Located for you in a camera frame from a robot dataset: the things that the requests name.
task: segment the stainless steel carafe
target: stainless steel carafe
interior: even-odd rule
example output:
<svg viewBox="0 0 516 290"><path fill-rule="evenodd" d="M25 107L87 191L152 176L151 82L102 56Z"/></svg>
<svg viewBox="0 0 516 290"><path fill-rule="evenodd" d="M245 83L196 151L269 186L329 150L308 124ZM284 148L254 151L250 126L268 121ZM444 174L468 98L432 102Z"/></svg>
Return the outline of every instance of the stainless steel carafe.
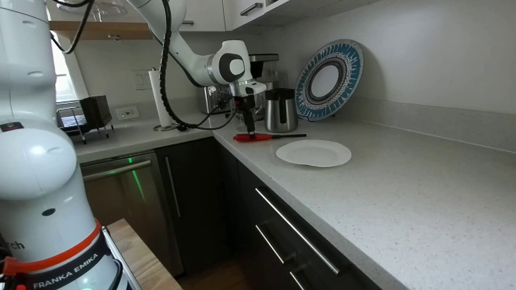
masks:
<svg viewBox="0 0 516 290"><path fill-rule="evenodd" d="M265 129L286 133L297 129L297 107L293 89L273 89L265 92Z"/></svg>

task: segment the window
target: window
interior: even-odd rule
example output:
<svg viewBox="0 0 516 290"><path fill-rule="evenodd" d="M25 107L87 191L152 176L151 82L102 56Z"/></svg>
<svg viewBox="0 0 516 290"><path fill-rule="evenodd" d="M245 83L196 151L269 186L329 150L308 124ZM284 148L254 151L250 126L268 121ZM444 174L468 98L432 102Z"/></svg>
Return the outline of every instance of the window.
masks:
<svg viewBox="0 0 516 290"><path fill-rule="evenodd" d="M56 102L74 101L79 99L70 77L70 71L66 64L65 56L52 42L52 54L54 55L54 66L56 69Z"/></svg>

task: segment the blue patterned plate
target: blue patterned plate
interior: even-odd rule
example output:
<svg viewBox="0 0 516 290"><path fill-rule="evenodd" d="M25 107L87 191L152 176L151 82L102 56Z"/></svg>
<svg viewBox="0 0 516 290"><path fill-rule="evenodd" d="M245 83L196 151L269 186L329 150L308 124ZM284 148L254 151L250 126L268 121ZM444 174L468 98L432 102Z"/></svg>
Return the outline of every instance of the blue patterned plate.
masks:
<svg viewBox="0 0 516 290"><path fill-rule="evenodd" d="M362 50L350 39L336 40L321 48L297 80L299 116L317 121L338 111L357 88L363 65Z"/></svg>

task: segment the wooden shelf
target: wooden shelf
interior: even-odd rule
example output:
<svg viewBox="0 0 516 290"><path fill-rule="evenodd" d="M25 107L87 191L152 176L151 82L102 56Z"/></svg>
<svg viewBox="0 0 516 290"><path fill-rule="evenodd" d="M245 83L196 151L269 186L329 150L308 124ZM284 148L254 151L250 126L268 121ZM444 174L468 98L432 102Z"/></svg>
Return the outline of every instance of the wooden shelf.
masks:
<svg viewBox="0 0 516 290"><path fill-rule="evenodd" d="M79 21L50 21L50 30L72 40L79 24ZM147 24L138 22L87 22L80 38L83 40L109 40L116 37L120 40L153 38Z"/></svg>

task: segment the toaster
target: toaster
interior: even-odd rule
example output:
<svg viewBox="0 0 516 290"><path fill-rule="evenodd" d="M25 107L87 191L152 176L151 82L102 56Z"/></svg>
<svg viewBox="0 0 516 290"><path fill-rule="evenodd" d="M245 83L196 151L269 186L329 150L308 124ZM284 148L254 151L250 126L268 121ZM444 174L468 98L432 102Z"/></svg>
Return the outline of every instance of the toaster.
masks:
<svg viewBox="0 0 516 290"><path fill-rule="evenodd" d="M199 88L199 92L197 95L199 111L205 114L211 112L215 108L218 100L223 96L223 94L229 94L226 88L217 86ZM230 110L230 106L227 106L224 109L215 110L214 113L222 113Z"/></svg>

